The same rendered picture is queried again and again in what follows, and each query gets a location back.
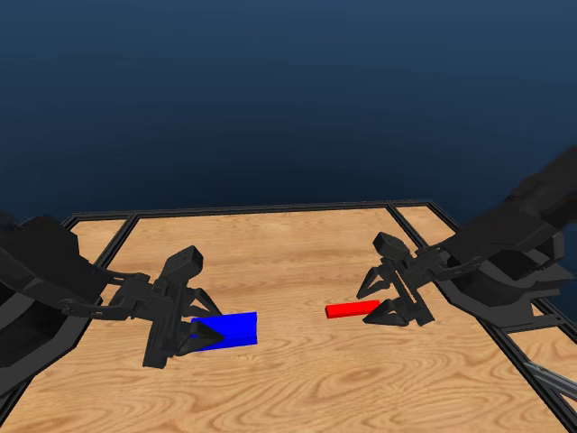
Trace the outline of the blue hollow socket block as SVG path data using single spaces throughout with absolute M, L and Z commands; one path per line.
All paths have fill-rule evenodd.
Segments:
M 224 314 L 209 318 L 192 318 L 191 321 L 200 321 L 224 336 L 221 342 L 204 347 L 202 351 L 258 344 L 258 315 L 256 311 Z

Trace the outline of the thin red peg bar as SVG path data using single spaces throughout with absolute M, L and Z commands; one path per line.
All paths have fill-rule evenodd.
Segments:
M 367 316 L 379 305 L 380 301 L 376 299 L 339 303 L 339 304 L 329 304 L 325 306 L 325 316 L 329 319 Z

